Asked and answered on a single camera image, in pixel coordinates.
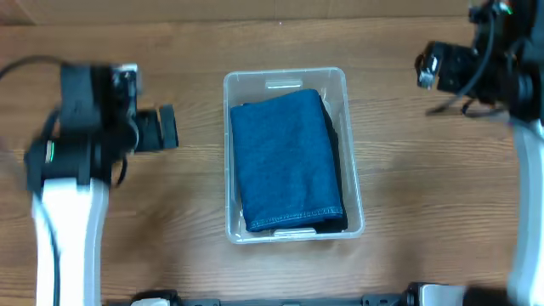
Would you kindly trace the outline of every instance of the dark fabric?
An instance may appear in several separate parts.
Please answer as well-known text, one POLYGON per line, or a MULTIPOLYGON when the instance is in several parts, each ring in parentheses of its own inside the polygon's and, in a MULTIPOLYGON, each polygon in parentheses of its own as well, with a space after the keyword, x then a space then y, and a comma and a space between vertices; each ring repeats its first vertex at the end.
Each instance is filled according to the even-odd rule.
POLYGON ((340 196, 340 204, 342 205, 342 217, 326 220, 317 224, 311 224, 309 227, 313 227, 317 233, 337 233, 348 228, 348 214, 346 213, 346 207, 343 205, 342 194, 342 173, 340 168, 340 151, 338 143, 338 134, 334 131, 332 126, 332 120, 329 114, 326 112, 326 108, 323 105, 323 101, 320 97, 321 112, 323 113, 323 119, 325 120, 326 131, 331 142, 332 159, 334 161, 334 170, 336 173, 336 180, 338 186, 338 195, 340 196))
POLYGON ((248 231, 345 216, 321 107, 317 91, 307 89, 230 110, 248 231))

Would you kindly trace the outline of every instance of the folded denim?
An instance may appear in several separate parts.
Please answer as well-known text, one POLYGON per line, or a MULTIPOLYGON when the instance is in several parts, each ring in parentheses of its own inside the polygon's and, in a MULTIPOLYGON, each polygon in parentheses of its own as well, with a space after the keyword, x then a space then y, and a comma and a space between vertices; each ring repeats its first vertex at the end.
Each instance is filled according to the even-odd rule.
POLYGON ((230 114, 247 231, 347 228, 339 159, 317 91, 236 106, 230 114))

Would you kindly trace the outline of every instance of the wood grain surface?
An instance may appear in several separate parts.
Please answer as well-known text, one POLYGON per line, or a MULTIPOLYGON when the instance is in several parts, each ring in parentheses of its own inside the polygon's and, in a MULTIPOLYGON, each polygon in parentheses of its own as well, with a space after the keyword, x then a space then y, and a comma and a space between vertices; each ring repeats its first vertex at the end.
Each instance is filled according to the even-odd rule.
MULTIPOLYGON (((150 288, 186 298, 357 297, 410 281, 503 286, 516 239, 518 165, 497 123, 425 117, 447 95, 416 86, 428 40, 469 43, 465 18, 0 28, 0 63, 28 54, 136 62, 139 107, 174 104, 178 150, 133 156, 110 196, 104 299, 150 288), (230 71, 338 66, 348 79, 365 233, 348 241, 232 245, 224 233, 223 79, 230 71)), ((58 68, 0 82, 0 131, 19 161, 59 103, 58 68)), ((33 305, 29 199, 4 174, 0 305, 33 305)))
POLYGON ((29 24, 33 24, 33 22, 17 0, 0 1, 0 25, 29 24))
POLYGON ((3 0, 36 25, 467 16, 467 0, 3 0))

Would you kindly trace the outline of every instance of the wire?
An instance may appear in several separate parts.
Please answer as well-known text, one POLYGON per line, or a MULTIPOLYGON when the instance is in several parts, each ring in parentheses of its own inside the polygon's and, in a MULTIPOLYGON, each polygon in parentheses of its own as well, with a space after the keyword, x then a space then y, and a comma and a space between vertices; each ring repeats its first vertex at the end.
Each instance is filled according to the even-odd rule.
POLYGON ((487 63, 490 61, 491 51, 493 50, 493 42, 495 41, 495 17, 493 16, 492 12, 489 12, 489 20, 490 20, 490 35, 487 41, 487 48, 485 49, 482 63, 479 65, 478 69, 476 70, 474 75, 471 77, 471 79, 468 81, 468 83, 463 88, 461 88, 461 90, 459 90, 459 92, 456 94, 455 97, 448 99, 441 105, 438 105, 430 110, 427 110, 426 111, 427 116, 436 115, 442 111, 449 109, 457 101, 462 99, 463 96, 468 94, 468 92, 470 92, 470 90, 474 87, 474 85, 476 85, 476 82, 478 82, 478 80, 484 74, 485 67, 487 66, 487 63))
POLYGON ((48 227, 49 230, 49 238, 51 239, 51 248, 53 249, 53 306, 59 306, 60 304, 60 252, 59 252, 59 245, 57 244, 57 239, 55 238, 55 232, 53 227, 53 222, 51 222, 51 218, 49 217, 49 214, 45 207, 43 206, 43 202, 38 200, 38 203, 36 206, 40 209, 40 212, 43 215, 43 219, 45 220, 45 224, 48 227))
POLYGON ((17 59, 16 61, 11 62, 7 64, 6 66, 4 66, 0 70, 0 80, 11 71, 14 71, 17 68, 20 68, 23 65, 39 64, 39 63, 56 64, 56 65, 71 65, 70 62, 67 62, 58 57, 54 57, 50 55, 31 55, 31 56, 24 57, 22 59, 17 59))
POLYGON ((486 117, 499 115, 506 111, 503 108, 497 108, 497 109, 488 110, 488 111, 468 111, 468 109, 470 108, 472 103, 474 103, 474 101, 475 99, 470 99, 461 108, 461 113, 467 118, 472 118, 472 119, 486 118, 486 117))
MULTIPOLYGON (((50 55, 31 55, 24 57, 22 59, 17 59, 14 62, 11 62, 4 66, 0 70, 0 80, 2 80, 6 75, 8 75, 10 72, 15 71, 16 69, 20 68, 24 65, 30 65, 30 64, 39 64, 39 63, 46 63, 46 64, 54 64, 54 65, 71 65, 70 62, 67 62, 63 59, 60 59, 58 57, 50 56, 50 55)), ((55 111, 48 121, 46 122, 46 126, 49 126, 51 124, 54 125, 54 122, 52 122, 52 118, 56 119, 56 116, 58 115, 58 111, 55 111)), ((43 207, 43 204, 40 202, 38 204, 39 208, 42 211, 43 218, 45 219, 45 223, 48 226, 50 239, 51 239, 51 248, 53 249, 53 281, 54 281, 54 290, 53 290, 53 306, 59 306, 60 305, 60 254, 59 254, 59 245, 57 243, 57 239, 54 233, 54 227, 51 223, 51 219, 49 218, 49 215, 47 214, 47 211, 43 207)))

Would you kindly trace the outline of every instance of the black cable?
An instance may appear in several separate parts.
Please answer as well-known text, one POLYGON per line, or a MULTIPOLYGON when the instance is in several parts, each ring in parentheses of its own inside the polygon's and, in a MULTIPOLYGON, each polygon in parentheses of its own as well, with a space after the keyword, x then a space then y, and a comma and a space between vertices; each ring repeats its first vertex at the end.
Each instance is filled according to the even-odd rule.
POLYGON ((478 119, 478 118, 486 118, 491 116, 499 115, 503 112, 505 112, 505 109, 497 108, 493 110, 487 110, 487 111, 468 111, 472 103, 474 103, 475 99, 470 99, 467 101, 461 108, 461 113, 468 118, 472 119, 478 119))
POLYGON ((119 173, 119 178, 117 179, 116 187, 119 187, 122 181, 125 180, 125 177, 127 176, 127 168, 128 168, 128 160, 127 160, 127 157, 124 156, 122 158, 121 173, 119 173))
MULTIPOLYGON (((23 65, 30 65, 30 64, 39 64, 39 63, 46 63, 46 64, 55 64, 55 65, 70 65, 69 62, 54 57, 50 55, 31 55, 27 56, 22 59, 17 59, 14 62, 11 62, 4 66, 0 70, 0 80, 4 78, 8 73, 20 68, 23 65)), ((58 115, 58 111, 54 110, 54 112, 49 116, 49 119, 46 121, 45 126, 51 127, 51 130, 54 126, 54 121, 56 121, 56 117, 58 115)), ((53 270, 54 270, 54 290, 53 290, 53 306, 59 306, 60 305, 60 253, 59 253, 59 245, 57 244, 57 239, 55 237, 54 233, 54 227, 51 223, 51 219, 49 218, 49 215, 47 214, 47 211, 43 207, 43 204, 40 202, 37 204, 40 206, 40 209, 42 210, 43 218, 45 219, 46 225, 49 229, 49 234, 51 238, 51 247, 53 249, 53 270)))
POLYGON ((45 207, 43 206, 43 202, 39 201, 37 203, 37 206, 40 208, 40 211, 42 212, 43 219, 45 220, 45 224, 48 227, 49 230, 49 238, 51 239, 51 247, 53 248, 53 306, 59 306, 60 305, 60 252, 59 252, 59 246, 57 244, 57 239, 55 237, 54 227, 53 223, 51 222, 51 218, 49 217, 49 214, 45 207))
POLYGON ((487 66, 487 63, 490 61, 491 51, 493 50, 493 42, 495 41, 495 17, 493 16, 492 12, 489 12, 489 21, 490 21, 490 35, 487 41, 487 48, 485 49, 485 54, 484 54, 484 58, 482 59, 482 63, 479 65, 473 77, 471 77, 468 83, 463 88, 461 88, 461 90, 456 94, 455 97, 448 99, 441 105, 438 105, 430 110, 427 110, 426 111, 427 116, 432 116, 449 109, 458 100, 462 99, 463 96, 468 94, 468 92, 470 92, 470 90, 474 87, 474 85, 476 85, 476 82, 478 82, 478 80, 482 77, 482 74, 484 74, 485 67, 487 66))
POLYGON ((24 57, 22 59, 17 59, 14 62, 11 62, 4 66, 0 70, 0 79, 5 77, 8 73, 11 71, 14 71, 17 68, 20 68, 23 65, 29 65, 29 64, 39 64, 39 63, 46 63, 46 64, 56 64, 56 65, 70 65, 70 62, 67 62, 63 59, 60 59, 58 57, 50 56, 50 55, 31 55, 24 57))

